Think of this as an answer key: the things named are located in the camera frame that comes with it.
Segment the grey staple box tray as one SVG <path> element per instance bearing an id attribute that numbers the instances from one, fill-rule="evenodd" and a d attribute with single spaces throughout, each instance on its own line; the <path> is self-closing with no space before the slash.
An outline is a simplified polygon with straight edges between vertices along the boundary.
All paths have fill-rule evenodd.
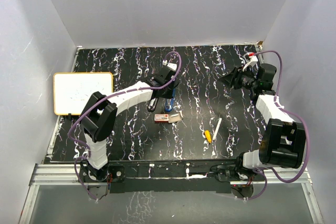
<path id="1" fill-rule="evenodd" d="M 169 115 L 169 123 L 176 123 L 183 120 L 183 116 L 180 112 Z"/>

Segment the red staple box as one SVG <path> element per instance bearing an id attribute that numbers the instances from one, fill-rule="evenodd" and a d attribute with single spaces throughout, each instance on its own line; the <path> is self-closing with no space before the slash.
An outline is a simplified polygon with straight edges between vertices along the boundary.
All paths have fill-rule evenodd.
<path id="1" fill-rule="evenodd" d="M 154 121 L 155 123 L 169 123 L 169 115 L 168 114 L 155 114 Z"/>

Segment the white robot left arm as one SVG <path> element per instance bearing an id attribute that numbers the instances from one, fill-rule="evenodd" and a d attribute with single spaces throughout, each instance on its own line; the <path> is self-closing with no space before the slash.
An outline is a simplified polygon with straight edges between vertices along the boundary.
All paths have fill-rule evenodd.
<path id="1" fill-rule="evenodd" d="M 109 96 L 95 92 L 80 116 L 86 143 L 89 146 L 87 174 L 101 182 L 108 177 L 107 139 L 111 135 L 117 115 L 139 103 L 147 102 L 147 110 L 154 112 L 158 101 L 172 99 L 181 67 L 175 63 L 163 65 L 159 73 Z"/>

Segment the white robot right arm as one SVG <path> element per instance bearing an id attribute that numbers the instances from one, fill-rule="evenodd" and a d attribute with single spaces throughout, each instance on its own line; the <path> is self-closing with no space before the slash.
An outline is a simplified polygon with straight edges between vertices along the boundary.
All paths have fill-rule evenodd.
<path id="1" fill-rule="evenodd" d="M 302 122 L 296 122 L 280 105 L 272 88 L 276 72 L 275 66 L 262 63 L 257 73 L 245 65 L 219 78 L 219 82 L 229 88 L 249 90 L 250 100 L 266 123 L 259 149 L 241 153 L 236 159 L 234 174 L 240 180 L 247 180 L 253 172 L 262 168 L 274 170 L 281 167 L 299 169 L 291 179 L 275 175 L 281 182 L 293 183 L 306 169 L 306 129 Z"/>

